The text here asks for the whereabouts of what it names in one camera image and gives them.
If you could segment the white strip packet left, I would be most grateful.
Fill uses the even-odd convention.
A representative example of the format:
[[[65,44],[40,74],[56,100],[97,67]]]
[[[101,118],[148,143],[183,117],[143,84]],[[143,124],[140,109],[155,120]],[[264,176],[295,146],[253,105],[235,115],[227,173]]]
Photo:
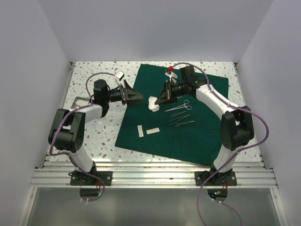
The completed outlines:
[[[144,137],[142,125],[138,125],[138,126],[137,126],[137,130],[138,130],[138,136],[139,136],[139,137]]]

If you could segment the metal instrument tray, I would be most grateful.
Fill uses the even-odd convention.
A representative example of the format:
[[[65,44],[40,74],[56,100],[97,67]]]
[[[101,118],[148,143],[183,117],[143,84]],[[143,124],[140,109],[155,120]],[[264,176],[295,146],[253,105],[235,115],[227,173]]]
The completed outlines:
[[[80,108],[90,104],[89,98],[76,97],[71,105],[71,109]]]

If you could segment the green surgical drape cloth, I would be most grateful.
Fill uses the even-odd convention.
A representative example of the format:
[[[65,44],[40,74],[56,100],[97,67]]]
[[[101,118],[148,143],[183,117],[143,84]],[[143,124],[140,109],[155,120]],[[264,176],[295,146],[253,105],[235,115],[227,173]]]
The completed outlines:
[[[150,96],[158,97],[167,79],[165,68],[142,64],[135,79],[134,90],[144,95],[143,103],[128,107],[115,143],[116,147],[138,151],[149,155],[157,155],[185,162],[211,165],[221,148],[220,119],[205,104],[193,96],[184,95],[173,104],[161,105],[152,112],[148,109]],[[170,108],[182,105],[189,100],[191,110],[184,108],[165,112]],[[171,117],[172,114],[184,112]],[[168,121],[188,115],[177,122],[195,121],[194,123],[176,127]],[[142,125],[144,137],[138,136],[137,126]],[[159,128],[160,132],[147,135],[146,130]]]

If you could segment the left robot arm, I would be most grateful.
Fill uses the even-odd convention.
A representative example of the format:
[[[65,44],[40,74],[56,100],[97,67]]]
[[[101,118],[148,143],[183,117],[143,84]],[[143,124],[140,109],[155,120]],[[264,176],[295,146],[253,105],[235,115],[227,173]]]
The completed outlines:
[[[92,99],[86,106],[73,110],[61,108],[56,111],[48,136],[49,154],[68,156],[76,171],[81,173],[82,181],[87,185],[94,184],[98,174],[95,162],[83,147],[85,124],[105,117],[111,102],[134,106],[141,104],[143,98],[126,81],[114,89],[109,88],[105,80],[95,81]]]

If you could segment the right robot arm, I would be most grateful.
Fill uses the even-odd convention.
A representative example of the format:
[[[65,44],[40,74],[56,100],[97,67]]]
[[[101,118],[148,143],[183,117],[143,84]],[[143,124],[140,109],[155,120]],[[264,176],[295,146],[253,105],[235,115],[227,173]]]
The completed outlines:
[[[193,65],[180,68],[181,81],[169,67],[165,75],[168,80],[158,98],[149,99],[149,109],[156,111],[160,105],[177,101],[178,96],[190,95],[209,107],[220,119],[221,149],[213,162],[210,181],[220,185],[226,180],[226,173],[232,170],[238,149],[246,147],[254,138],[253,119],[247,106],[238,106],[220,94],[210,83],[208,76],[200,79]]]

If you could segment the short tweezers upper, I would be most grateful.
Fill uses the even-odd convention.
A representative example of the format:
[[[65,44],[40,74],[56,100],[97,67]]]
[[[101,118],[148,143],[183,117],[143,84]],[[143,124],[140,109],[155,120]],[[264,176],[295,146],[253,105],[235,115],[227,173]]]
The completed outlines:
[[[171,117],[175,117],[175,116],[181,115],[181,114],[183,114],[183,113],[186,113],[186,111],[172,114]]]

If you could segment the long tweezers lower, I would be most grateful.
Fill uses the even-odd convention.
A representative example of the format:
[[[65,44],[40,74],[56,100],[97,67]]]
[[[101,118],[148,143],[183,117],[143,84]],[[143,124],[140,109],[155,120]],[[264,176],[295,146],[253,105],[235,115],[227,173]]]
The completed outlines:
[[[177,123],[175,126],[176,127],[179,127],[179,126],[183,126],[183,125],[186,125],[186,124],[190,124],[190,123],[194,123],[195,121],[186,121],[186,122],[182,122],[182,123]]]

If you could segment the white gauze pad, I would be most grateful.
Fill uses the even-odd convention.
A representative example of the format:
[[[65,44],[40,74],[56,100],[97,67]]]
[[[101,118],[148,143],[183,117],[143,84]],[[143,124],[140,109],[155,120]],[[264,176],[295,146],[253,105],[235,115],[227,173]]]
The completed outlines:
[[[148,109],[151,110],[152,112],[156,112],[159,110],[159,105],[155,104],[157,99],[158,99],[157,97],[153,97],[153,96],[150,96],[148,99],[149,101]]]
[[[78,106],[78,107],[83,107],[83,106],[86,106],[86,105],[90,105],[90,103],[86,100],[76,100],[75,101],[75,105]]]

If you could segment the silver hemostat forceps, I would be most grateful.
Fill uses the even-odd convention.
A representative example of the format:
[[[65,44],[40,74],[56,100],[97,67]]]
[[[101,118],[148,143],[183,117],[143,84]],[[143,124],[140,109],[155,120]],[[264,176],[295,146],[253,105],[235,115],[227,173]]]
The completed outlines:
[[[186,109],[186,110],[191,110],[192,109],[192,106],[189,105],[189,100],[184,100],[183,104],[182,105],[179,105],[177,107],[174,107],[174,108],[170,108],[168,110],[165,110],[165,112],[169,112],[169,111],[174,111],[174,110],[179,110],[179,109]]]

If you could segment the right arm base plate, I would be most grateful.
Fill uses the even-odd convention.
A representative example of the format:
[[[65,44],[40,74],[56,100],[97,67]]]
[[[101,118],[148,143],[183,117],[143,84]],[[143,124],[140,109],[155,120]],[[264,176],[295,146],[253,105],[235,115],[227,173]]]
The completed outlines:
[[[196,186],[201,186],[203,182],[211,175],[213,171],[196,171],[194,172]],[[217,173],[209,179],[205,186],[237,186],[236,174],[230,170],[225,173]]]

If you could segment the aluminium rail frame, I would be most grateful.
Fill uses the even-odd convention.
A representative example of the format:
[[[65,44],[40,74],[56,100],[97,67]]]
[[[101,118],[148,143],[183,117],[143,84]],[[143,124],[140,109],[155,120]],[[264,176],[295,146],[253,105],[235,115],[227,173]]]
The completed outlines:
[[[175,62],[154,61],[102,61],[72,63],[71,78],[63,101],[63,107],[71,107],[75,97],[86,97],[83,87],[84,79],[89,74],[100,71],[123,71],[126,80],[133,86],[138,70],[143,65],[162,66],[164,68]],[[235,66],[232,62],[192,62],[204,72],[229,80],[229,99],[238,105],[245,104],[242,90],[239,86]],[[196,113],[194,123],[209,122],[207,117],[213,113],[206,105],[197,101],[198,106],[207,110],[208,116],[201,116],[203,111],[195,111],[192,106],[191,113]],[[146,154],[115,147],[119,129],[126,112],[122,104],[110,105],[108,114],[103,119],[97,119],[87,124],[83,147],[87,154],[95,161],[99,171],[112,172],[112,188],[194,188],[197,171],[209,170],[209,166],[170,159],[167,157]],[[236,174],[237,186],[234,188],[277,188],[277,182],[272,169],[266,169],[259,147],[247,149],[246,154],[240,153],[236,158],[233,170]],[[54,157],[47,153],[41,169],[35,169],[30,187],[76,187],[70,185],[71,177],[68,173],[75,168],[70,160],[63,155]]]

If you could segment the white strip packet right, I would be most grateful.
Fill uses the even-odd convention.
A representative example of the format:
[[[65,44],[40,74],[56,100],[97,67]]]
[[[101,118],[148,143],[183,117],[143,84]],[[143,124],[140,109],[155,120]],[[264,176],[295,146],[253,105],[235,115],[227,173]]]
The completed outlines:
[[[153,129],[146,130],[147,135],[158,133],[158,132],[160,132],[159,128],[153,128]]]

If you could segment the white strip packet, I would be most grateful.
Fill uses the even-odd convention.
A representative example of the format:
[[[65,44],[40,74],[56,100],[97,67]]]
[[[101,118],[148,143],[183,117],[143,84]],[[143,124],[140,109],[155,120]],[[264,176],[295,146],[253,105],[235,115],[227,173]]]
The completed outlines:
[[[137,126],[137,130],[138,130],[138,136],[139,136],[139,137],[144,137],[142,125],[138,125],[138,126]]]
[[[158,132],[160,132],[159,128],[153,128],[153,129],[146,130],[147,135],[158,133]]]

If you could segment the long tweezers middle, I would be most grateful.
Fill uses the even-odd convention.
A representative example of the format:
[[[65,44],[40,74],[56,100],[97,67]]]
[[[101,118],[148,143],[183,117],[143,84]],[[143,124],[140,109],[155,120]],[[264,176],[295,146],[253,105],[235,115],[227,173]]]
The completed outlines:
[[[189,114],[185,115],[185,116],[182,116],[182,117],[178,117],[178,118],[172,119],[172,120],[168,121],[168,123],[170,125],[172,125],[172,124],[175,124],[175,123],[177,123],[177,122],[179,122],[179,121],[181,121],[181,120],[183,120],[183,119],[185,119],[187,117],[189,117]]]

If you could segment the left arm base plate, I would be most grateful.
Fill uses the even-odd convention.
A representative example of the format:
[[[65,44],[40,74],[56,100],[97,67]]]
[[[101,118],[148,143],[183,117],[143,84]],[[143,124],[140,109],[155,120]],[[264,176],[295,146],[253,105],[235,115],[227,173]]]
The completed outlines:
[[[71,177],[70,185],[71,186],[95,186],[99,185],[99,180],[88,176],[83,172],[74,170],[69,172],[68,175]],[[97,171],[95,174],[96,177],[100,178],[105,186],[110,186],[112,181],[113,172],[112,171]]]

